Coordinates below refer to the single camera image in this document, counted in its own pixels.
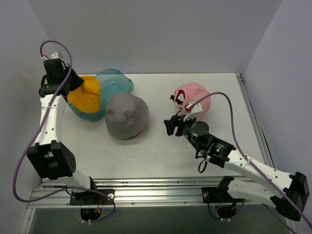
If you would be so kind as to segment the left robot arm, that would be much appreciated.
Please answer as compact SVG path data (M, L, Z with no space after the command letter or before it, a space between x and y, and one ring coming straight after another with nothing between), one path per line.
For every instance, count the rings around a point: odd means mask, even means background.
M74 154L61 140L67 96L81 86L83 80L61 58L46 59L43 65L46 74L39 89L39 133L26 155L41 178L60 179L73 187L75 193L81 193L86 204L94 204L98 200L98 191L93 189L93 180L77 169Z

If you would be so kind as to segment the grey bucket hat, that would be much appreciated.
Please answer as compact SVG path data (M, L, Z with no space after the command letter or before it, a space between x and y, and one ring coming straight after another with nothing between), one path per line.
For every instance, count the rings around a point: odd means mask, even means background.
M146 126L149 109L146 102L131 93L118 93L112 97L105 110L108 133L116 139L137 136Z

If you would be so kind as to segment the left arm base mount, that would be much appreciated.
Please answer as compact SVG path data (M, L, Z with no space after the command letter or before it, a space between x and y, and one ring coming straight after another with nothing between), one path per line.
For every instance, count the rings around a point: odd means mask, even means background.
M113 202L103 195L92 192L71 193L70 205L85 206L85 205L112 205Z

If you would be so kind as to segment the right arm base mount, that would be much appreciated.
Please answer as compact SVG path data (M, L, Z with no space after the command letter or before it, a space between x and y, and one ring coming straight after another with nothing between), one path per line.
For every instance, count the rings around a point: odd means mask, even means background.
M235 203L243 202L244 199L232 198L227 192L220 192L217 187L201 188L203 203Z

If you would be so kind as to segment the light pink baseball cap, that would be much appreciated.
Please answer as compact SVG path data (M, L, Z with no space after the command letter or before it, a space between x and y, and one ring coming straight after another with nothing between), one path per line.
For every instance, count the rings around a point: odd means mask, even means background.
M185 98L183 98L183 96L180 95L179 99L184 101L184 103L186 105L188 105L189 102L198 101L202 97L204 97L204 96L209 94L208 90L205 87L203 87L201 84L197 83L197 82L191 82L191 83L182 84L182 85L178 86L176 90L183 90L185 92ZM201 104L202 109L203 109L201 115L199 116L199 120L201 120L202 117L210 109L211 98L207 97L203 101L201 101L199 104Z

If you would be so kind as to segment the yellow bucket hat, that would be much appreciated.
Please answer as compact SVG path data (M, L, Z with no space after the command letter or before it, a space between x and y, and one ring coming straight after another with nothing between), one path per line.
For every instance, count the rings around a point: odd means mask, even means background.
M95 76L81 76L83 84L70 91L67 100L79 111L95 113L100 111L101 84Z

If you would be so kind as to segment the magenta baseball cap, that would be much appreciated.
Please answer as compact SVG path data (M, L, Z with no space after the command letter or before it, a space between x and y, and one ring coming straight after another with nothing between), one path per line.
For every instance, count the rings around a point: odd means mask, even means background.
M174 95L170 96L170 100L177 105L177 108L181 111L189 111L190 108L184 103L184 101L179 99L179 96L182 95L185 98L185 92L183 90L176 90Z

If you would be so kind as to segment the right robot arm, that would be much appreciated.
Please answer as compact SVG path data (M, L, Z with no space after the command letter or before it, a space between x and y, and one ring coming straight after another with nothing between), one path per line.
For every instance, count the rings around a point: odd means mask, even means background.
M167 135L185 137L195 149L195 158L202 161L199 173L208 164L237 172L250 182L243 182L231 176L224 176L219 183L216 195L222 201L245 199L263 203L275 208L283 217L300 221L310 196L307 177L296 172L290 174L261 163L242 153L233 146L210 134L206 122L188 118L186 115L173 115L164 121Z

